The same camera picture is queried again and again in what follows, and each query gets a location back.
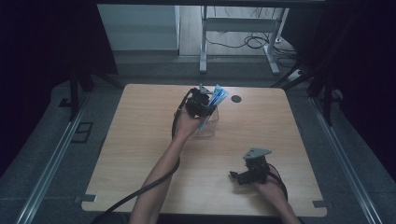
cable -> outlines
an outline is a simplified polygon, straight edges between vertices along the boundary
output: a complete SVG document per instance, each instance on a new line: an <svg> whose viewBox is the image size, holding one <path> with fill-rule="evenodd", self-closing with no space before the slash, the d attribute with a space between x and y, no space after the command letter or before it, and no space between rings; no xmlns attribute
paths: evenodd
<svg viewBox="0 0 396 224"><path fill-rule="evenodd" d="M275 51L275 54L277 54L277 55L286 56L286 57L292 58L292 59L297 58L297 54L290 53L290 51L288 51L286 49L279 49L279 48L274 47L274 51Z"/></svg>
<svg viewBox="0 0 396 224"><path fill-rule="evenodd" d="M227 13L228 17L231 17L230 14L227 11L227 7L224 7L225 13Z"/></svg>
<svg viewBox="0 0 396 224"><path fill-rule="evenodd" d="M262 7L260 7L260 9L258 7L256 7L256 9L253 10L253 12L250 14L250 18L253 17L253 14L256 12L256 18L259 18L260 15L262 14Z"/></svg>
<svg viewBox="0 0 396 224"><path fill-rule="evenodd" d="M210 41L210 40L208 40L207 38L206 38L206 41L208 42L208 43L210 43L210 44L213 44L213 45L220 45L220 46L223 46L223 47L226 47L226 48L230 48L230 49L239 49L239 48L242 48L242 47L244 47L244 46L248 46L248 47L250 47L251 49L261 49L265 44L267 44L268 43L268 41L265 39L265 38L263 38L263 37L260 37L260 36L257 36L257 35L253 35L253 33L250 33L250 35L248 35L247 37L245 37L245 39L244 39L244 44L242 44L242 45L240 45L240 46L229 46L229 45L225 45L225 44L221 44L221 43L217 43L217 42L212 42L212 41ZM250 42L251 41L256 41L256 43L259 43L259 46L253 46L253 45L251 45L250 44Z"/></svg>
<svg viewBox="0 0 396 224"><path fill-rule="evenodd" d="M285 64L283 64L280 60L282 59L289 59L289 58L278 58L276 59L276 63L278 63L280 66L282 67L286 67L286 68L292 68L293 66L286 66Z"/></svg>
<svg viewBox="0 0 396 224"><path fill-rule="evenodd" d="M265 11L264 11L264 18L267 17L267 11L268 11L268 7L265 8Z"/></svg>
<svg viewBox="0 0 396 224"><path fill-rule="evenodd" d="M288 190L286 189L286 186L285 186L285 184L283 183L283 181L282 181L282 178L280 177L280 174L279 174L279 172L277 171L277 169L275 168L275 166L273 166L272 164L270 164L270 163L267 163L268 165L270 165L272 168L274 168L274 170L277 172L277 174L279 175L279 176L277 176L277 175L274 175L273 173L271 173L271 172L268 172L268 175L269 176L271 176L273 179L275 179L276 181L277 181L277 183L278 183L278 185L280 186L280 188L282 189L282 191L283 191L283 193L284 193L284 195L285 195L285 198L286 198L286 201L288 200Z"/></svg>
<svg viewBox="0 0 396 224"><path fill-rule="evenodd" d="M183 105L186 104L187 97L189 97L189 95L190 95L190 93L192 92L192 90L193 90L193 89L190 89L190 90L187 92L187 94L183 97L183 100L181 101L180 105L179 105L178 108L177 108L177 111L176 111L176 114L175 114L175 118L174 118L174 121L173 121L173 123L172 123L172 138L175 137L175 133L176 133L176 124L177 124L178 117L180 116L181 108L183 108Z"/></svg>
<svg viewBox="0 0 396 224"><path fill-rule="evenodd" d="M275 10L276 10L276 7L274 7L274 11L273 11L273 15L272 15L271 19L274 18Z"/></svg>

black device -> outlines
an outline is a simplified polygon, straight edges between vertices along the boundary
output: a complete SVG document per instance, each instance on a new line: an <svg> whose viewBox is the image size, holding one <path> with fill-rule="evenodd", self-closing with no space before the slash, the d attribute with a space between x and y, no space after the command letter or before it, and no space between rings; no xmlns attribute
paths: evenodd
<svg viewBox="0 0 396 224"><path fill-rule="evenodd" d="M238 181L239 185L255 181L263 183L270 173L270 167L265 159L265 155L269 153L271 153L271 150L251 148L244 156L248 170L242 174L230 171L230 175Z"/></svg>
<svg viewBox="0 0 396 224"><path fill-rule="evenodd" d="M185 104L187 112L193 118L210 116L216 109L215 105L209 105L209 95L213 92L207 90L205 87L200 85L200 89L193 88L189 91L192 96L187 99Z"/></svg>

hand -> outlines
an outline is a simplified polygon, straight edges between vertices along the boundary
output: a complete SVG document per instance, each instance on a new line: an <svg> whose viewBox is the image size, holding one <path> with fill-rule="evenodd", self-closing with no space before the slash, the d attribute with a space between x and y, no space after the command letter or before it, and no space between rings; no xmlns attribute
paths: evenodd
<svg viewBox="0 0 396 224"><path fill-rule="evenodd" d="M270 166L270 172L278 175L276 169L273 166ZM278 208L282 204L288 203L285 198L285 194L283 193L277 181L269 175L267 176L267 179L264 183L255 182L253 183L253 186L264 198L264 200L275 208Z"/></svg>
<svg viewBox="0 0 396 224"><path fill-rule="evenodd" d="M270 166L270 172L279 176L273 166ZM273 177L268 175L264 183L256 182L253 183L253 186L264 198L264 200L270 203L279 213L282 223L301 224L300 220L294 214L293 209L286 200L285 194Z"/></svg>
<svg viewBox="0 0 396 224"><path fill-rule="evenodd" d="M193 133L195 133L198 125L201 121L205 120L205 118L206 117L192 118L187 112L186 107L183 106L177 119L175 137L181 137L187 140Z"/></svg>

